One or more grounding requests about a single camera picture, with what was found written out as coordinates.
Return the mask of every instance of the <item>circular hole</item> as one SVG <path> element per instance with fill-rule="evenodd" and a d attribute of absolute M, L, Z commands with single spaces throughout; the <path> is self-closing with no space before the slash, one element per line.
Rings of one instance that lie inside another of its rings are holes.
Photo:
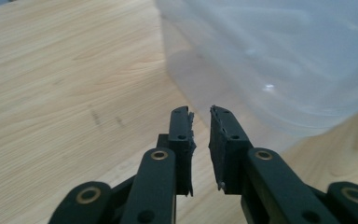
<path fill-rule="evenodd" d="M 86 192 L 84 192 L 82 194 L 82 198 L 85 200 L 89 200 L 89 199 L 93 198 L 96 194 L 97 194 L 97 192 L 95 190 L 87 190 Z"/>
<path fill-rule="evenodd" d="M 141 223 L 149 223 L 153 221 L 155 214 L 153 211 L 144 210 L 138 214 L 138 221 Z"/>
<path fill-rule="evenodd" d="M 342 188 L 341 193 L 350 201 L 358 203 L 358 189 Z"/>
<path fill-rule="evenodd" d="M 152 159 L 156 161 L 164 160 L 168 157 L 168 153 L 165 151 L 155 151 L 152 153 Z"/>
<path fill-rule="evenodd" d="M 311 211 L 303 212 L 302 217 L 306 219 L 309 223 L 321 222 L 321 218 L 319 217 L 319 215 Z"/>
<path fill-rule="evenodd" d="M 255 155 L 257 156 L 258 159 L 265 160 L 265 161 L 272 159 L 272 155 L 269 154 L 267 151 L 257 151 Z"/>
<path fill-rule="evenodd" d="M 88 187 L 80 191 L 76 201 L 81 204 L 92 203 L 101 196 L 101 190 L 96 187 Z"/>

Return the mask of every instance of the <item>wooden table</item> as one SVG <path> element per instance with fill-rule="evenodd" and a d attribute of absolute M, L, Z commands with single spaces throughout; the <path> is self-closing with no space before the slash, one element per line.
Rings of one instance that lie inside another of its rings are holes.
<path fill-rule="evenodd" d="M 152 1 L 1 6 L 0 223 L 47 223 L 78 184 L 134 175 L 180 105 L 188 100 L 165 71 Z M 195 197 L 178 197 L 177 221 L 243 223 L 240 197 L 214 183 L 208 126 L 196 117 Z M 318 189 L 358 183 L 358 115 L 283 157 Z"/>

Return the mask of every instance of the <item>light wooden tabletop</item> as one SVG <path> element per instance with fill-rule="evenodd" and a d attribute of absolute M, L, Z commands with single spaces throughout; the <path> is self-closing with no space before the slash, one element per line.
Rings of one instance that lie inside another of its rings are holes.
<path fill-rule="evenodd" d="M 189 101 L 166 73 L 152 1 L 1 6 L 0 223 L 47 223 L 73 187 L 136 174 L 181 105 Z M 244 223 L 240 197 L 214 183 L 208 126 L 196 114 L 195 196 L 178 197 L 177 222 Z M 317 189 L 358 184 L 358 115 L 282 155 Z"/>

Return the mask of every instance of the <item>dark mark on wood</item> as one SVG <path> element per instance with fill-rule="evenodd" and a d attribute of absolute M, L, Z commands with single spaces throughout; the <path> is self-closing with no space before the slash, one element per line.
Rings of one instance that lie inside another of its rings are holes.
<path fill-rule="evenodd" d="M 97 126 L 100 126 L 101 121 L 100 121 L 100 117 L 98 116 L 97 113 L 95 113 L 95 111 L 91 110 L 91 115 L 94 118 L 94 122 Z"/>
<path fill-rule="evenodd" d="M 121 128 L 125 126 L 123 120 L 120 117 L 116 117 L 116 122 L 120 125 Z"/>

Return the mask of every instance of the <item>black plastic part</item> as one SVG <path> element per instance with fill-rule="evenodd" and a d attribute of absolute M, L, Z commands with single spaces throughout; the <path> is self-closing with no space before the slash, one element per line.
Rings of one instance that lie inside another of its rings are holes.
<path fill-rule="evenodd" d="M 175 154 L 166 147 L 148 150 L 133 181 L 120 223 L 174 223 Z"/>
<path fill-rule="evenodd" d="M 134 179 L 135 175 L 112 188 L 109 202 L 110 208 L 108 209 L 111 216 L 110 224 L 118 224 L 121 220 Z"/>
<path fill-rule="evenodd" d="M 245 169 L 272 223 L 338 223 L 278 153 L 252 148 Z"/>
<path fill-rule="evenodd" d="M 72 189 L 53 213 L 50 224 L 109 223 L 111 189 L 101 182 L 88 182 Z"/>
<path fill-rule="evenodd" d="M 212 106 L 209 149 L 217 186 L 225 194 L 242 193 L 241 161 L 252 147 L 234 115 L 225 108 Z"/>
<path fill-rule="evenodd" d="M 176 156 L 176 194 L 193 196 L 191 184 L 191 159 L 196 144 L 191 130 L 194 114 L 187 106 L 174 109 L 171 113 L 168 134 L 158 136 L 157 147 L 168 147 Z"/>
<path fill-rule="evenodd" d="M 312 191 L 312 193 L 319 199 L 319 201 L 321 201 L 324 205 L 327 205 L 327 200 L 326 200 L 326 193 L 312 187 L 312 186 L 308 186 L 308 188 Z"/>
<path fill-rule="evenodd" d="M 341 223 L 358 224 L 358 185 L 337 182 L 329 186 L 327 206 Z"/>
<path fill-rule="evenodd" d="M 248 175 L 243 173 L 241 207 L 248 224 L 269 224 L 269 214 L 255 191 Z"/>

